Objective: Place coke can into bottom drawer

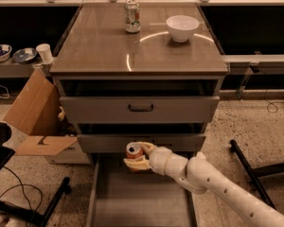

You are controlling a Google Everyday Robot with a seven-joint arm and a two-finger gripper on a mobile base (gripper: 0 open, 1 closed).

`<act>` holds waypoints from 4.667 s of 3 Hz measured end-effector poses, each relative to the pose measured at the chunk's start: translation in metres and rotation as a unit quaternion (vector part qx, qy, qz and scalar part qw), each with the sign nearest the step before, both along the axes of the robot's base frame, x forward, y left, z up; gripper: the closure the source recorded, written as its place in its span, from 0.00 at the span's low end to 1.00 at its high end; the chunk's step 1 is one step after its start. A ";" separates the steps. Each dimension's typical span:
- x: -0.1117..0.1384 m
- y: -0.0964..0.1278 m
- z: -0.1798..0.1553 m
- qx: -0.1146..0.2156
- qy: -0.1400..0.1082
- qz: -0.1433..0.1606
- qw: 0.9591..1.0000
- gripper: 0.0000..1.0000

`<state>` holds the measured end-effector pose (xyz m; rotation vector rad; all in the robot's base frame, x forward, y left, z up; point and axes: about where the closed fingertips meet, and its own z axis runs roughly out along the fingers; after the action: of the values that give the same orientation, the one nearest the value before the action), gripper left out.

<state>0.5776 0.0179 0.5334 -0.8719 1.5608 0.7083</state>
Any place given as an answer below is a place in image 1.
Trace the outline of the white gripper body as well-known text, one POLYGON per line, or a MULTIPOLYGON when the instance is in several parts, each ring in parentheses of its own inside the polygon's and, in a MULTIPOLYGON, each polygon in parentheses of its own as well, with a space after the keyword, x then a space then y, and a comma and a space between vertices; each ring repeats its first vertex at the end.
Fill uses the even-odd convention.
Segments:
POLYGON ((165 147, 158 147, 154 149, 149 155, 151 170, 160 175, 164 175, 166 163, 171 154, 172 151, 165 147))

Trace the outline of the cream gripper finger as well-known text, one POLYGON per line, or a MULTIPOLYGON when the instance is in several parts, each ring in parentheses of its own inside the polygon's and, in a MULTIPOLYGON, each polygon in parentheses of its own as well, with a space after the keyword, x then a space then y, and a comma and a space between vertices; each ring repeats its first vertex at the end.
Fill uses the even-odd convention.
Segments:
POLYGON ((156 149, 156 145, 149 142, 138 142, 138 146, 142 148, 143 152, 150 155, 153 150, 156 149))
POLYGON ((139 158, 138 160, 125 158, 124 163, 128 168, 134 170, 148 170, 151 168, 149 161, 145 158, 139 158))

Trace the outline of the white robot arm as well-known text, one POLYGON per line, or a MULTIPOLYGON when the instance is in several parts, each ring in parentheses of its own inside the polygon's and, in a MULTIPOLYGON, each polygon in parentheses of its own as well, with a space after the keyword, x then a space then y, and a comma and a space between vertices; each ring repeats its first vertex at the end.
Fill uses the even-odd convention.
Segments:
POLYGON ((187 159, 171 149, 148 142, 131 142, 125 149, 125 165, 171 177, 194 194, 212 191, 251 227, 284 227, 284 215, 236 185, 211 165, 202 152, 187 159))

